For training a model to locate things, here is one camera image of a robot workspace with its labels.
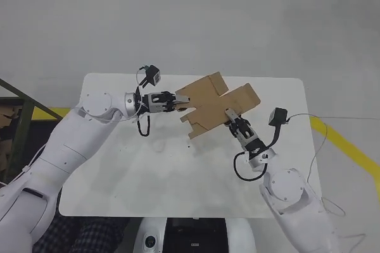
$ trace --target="white robot body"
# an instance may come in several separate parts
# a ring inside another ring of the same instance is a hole
[[[228,252],[256,253],[255,239],[247,219],[224,219],[227,241],[220,242],[228,245]],[[165,230],[168,218],[144,218],[139,226],[134,245],[134,253],[159,253],[163,251]],[[187,248],[201,248],[202,243],[188,242]]]

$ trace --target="yellow floor line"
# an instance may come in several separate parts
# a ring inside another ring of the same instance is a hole
[[[311,127],[325,136],[326,128],[323,122],[315,117],[310,117],[310,121]],[[379,197],[380,202],[380,165],[366,156],[362,151],[347,141],[329,125],[327,139],[373,177],[374,184],[376,185],[377,196]]]

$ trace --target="black cable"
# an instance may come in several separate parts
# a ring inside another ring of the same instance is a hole
[[[235,174],[238,176],[238,178],[243,181],[252,182],[263,177],[263,175],[266,173],[266,170],[267,170],[267,163],[265,163],[265,167],[263,168],[262,173],[255,178],[244,178],[238,173],[238,170],[236,169],[236,159],[238,158],[238,156],[243,155],[243,154],[245,154],[245,152],[240,152],[240,153],[237,153],[234,157],[234,171],[235,171]]]
[[[277,125],[274,129],[274,134],[273,134],[273,140],[272,142],[266,147],[266,150],[267,149],[270,149],[274,144],[276,144],[276,142],[279,140],[279,136],[280,136],[280,127],[281,125]]]
[[[141,122],[139,121],[139,119],[138,119],[138,121],[137,121],[138,132],[139,132],[139,134],[140,134],[141,136],[143,136],[143,137],[147,137],[147,136],[149,136],[149,132],[150,132],[150,130],[151,130],[151,117],[150,117],[150,115],[147,115],[147,119],[148,119],[148,126],[146,127],[146,133],[142,133],[142,130],[141,130]]]
[[[272,142],[264,149],[260,149],[257,153],[257,155],[265,152],[266,150],[270,149],[274,144],[276,144],[276,142],[279,140],[279,136],[280,136],[280,128],[281,128],[281,125],[277,125],[274,129],[274,134],[273,134],[273,140]]]

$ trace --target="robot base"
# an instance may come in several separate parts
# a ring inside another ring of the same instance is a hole
[[[134,253],[256,253],[247,219],[144,218]]]

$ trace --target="checkered fabric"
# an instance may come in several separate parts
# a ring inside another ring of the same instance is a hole
[[[112,253],[124,237],[129,218],[66,217],[56,210],[33,253]]]

